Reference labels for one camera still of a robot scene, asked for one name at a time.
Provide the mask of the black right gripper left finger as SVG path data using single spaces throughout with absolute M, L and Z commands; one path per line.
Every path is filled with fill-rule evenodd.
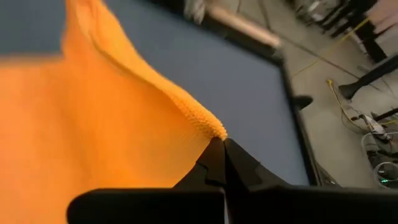
M 171 188 L 96 189 L 74 198 L 68 223 L 223 223 L 224 143 L 213 138 Z

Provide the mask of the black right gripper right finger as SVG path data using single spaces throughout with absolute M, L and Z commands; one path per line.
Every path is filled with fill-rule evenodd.
M 231 223 L 397 224 L 397 192 L 290 185 L 232 139 L 224 142 Z

